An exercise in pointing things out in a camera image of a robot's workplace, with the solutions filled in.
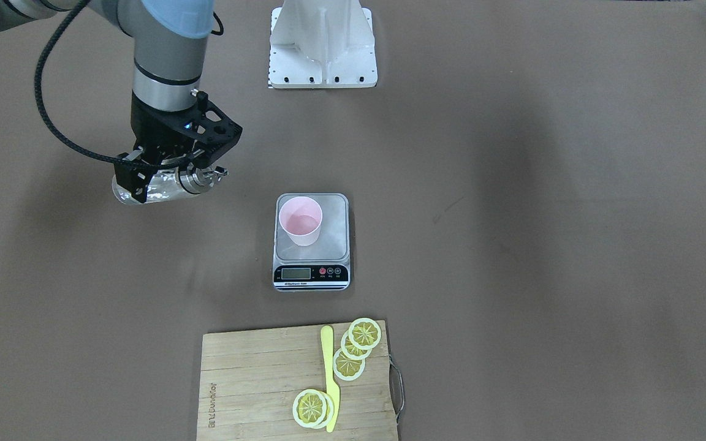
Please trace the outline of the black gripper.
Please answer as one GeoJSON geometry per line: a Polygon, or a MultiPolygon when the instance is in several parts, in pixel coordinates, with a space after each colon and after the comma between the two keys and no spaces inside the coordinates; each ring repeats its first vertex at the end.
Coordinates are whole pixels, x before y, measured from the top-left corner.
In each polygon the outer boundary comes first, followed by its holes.
{"type": "Polygon", "coordinates": [[[137,168],[114,165],[114,196],[122,204],[145,204],[148,185],[157,167],[167,161],[184,167],[188,175],[212,179],[215,163],[237,145],[243,128],[216,106],[204,91],[190,96],[191,105],[181,111],[151,108],[132,95],[130,124],[135,145],[142,153],[121,153],[117,159],[140,163],[137,168]]]}

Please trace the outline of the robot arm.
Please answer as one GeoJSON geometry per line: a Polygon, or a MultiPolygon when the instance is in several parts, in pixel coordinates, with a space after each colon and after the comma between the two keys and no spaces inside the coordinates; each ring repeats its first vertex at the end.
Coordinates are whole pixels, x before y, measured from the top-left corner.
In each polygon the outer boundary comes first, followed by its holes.
{"type": "Polygon", "coordinates": [[[114,170],[112,189],[126,205],[193,198],[218,187],[227,170],[216,162],[239,141],[241,126],[199,88],[207,43],[224,27],[213,1],[0,1],[0,32],[64,18],[42,48],[33,73],[36,109],[62,145],[114,170]],[[73,142],[51,120],[43,77],[51,51],[71,22],[89,9],[132,44],[130,125],[134,147],[117,156],[73,142]]]}

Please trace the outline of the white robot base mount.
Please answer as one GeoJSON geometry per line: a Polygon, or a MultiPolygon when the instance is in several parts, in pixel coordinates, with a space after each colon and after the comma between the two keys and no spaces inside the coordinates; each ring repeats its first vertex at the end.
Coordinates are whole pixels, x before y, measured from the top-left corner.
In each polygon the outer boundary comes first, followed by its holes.
{"type": "Polygon", "coordinates": [[[353,89],[378,83],[373,14],[359,1],[285,1],[271,11],[270,25],[270,88],[353,89]]]}

